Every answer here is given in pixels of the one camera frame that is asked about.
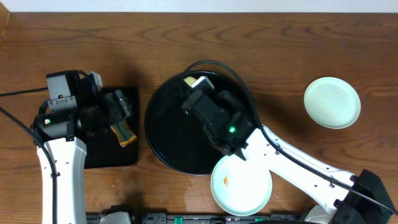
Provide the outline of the orange green scrub sponge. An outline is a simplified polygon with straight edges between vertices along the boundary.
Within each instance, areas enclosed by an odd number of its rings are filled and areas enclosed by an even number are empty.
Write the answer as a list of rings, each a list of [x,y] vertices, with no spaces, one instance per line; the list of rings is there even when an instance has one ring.
[[[126,119],[112,125],[111,129],[121,147],[125,147],[137,140],[137,135],[133,132]]]

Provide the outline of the yellow plate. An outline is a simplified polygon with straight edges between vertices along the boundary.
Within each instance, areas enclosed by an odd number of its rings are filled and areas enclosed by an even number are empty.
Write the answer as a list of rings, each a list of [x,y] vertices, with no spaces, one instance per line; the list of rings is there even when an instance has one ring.
[[[194,83],[197,81],[197,79],[194,77],[186,77],[183,80],[191,88],[194,87]]]

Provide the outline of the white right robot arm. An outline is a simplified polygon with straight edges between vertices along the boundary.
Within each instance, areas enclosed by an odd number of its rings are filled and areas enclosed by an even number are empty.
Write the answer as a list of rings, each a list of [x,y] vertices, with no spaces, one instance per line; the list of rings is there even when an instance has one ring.
[[[387,223],[397,213],[381,179],[329,166],[293,147],[246,111],[229,92],[192,90],[182,108],[196,116],[211,144],[223,153],[211,175],[211,191],[226,212],[246,216],[271,196],[277,174],[316,202],[308,223]]]

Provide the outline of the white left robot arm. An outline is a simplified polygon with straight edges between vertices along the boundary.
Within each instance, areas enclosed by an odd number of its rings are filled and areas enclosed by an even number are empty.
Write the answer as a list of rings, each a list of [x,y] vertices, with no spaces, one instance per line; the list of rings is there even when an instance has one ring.
[[[105,88],[40,107],[31,130],[41,142],[43,223],[87,223],[84,170],[136,163],[136,97],[134,90]]]

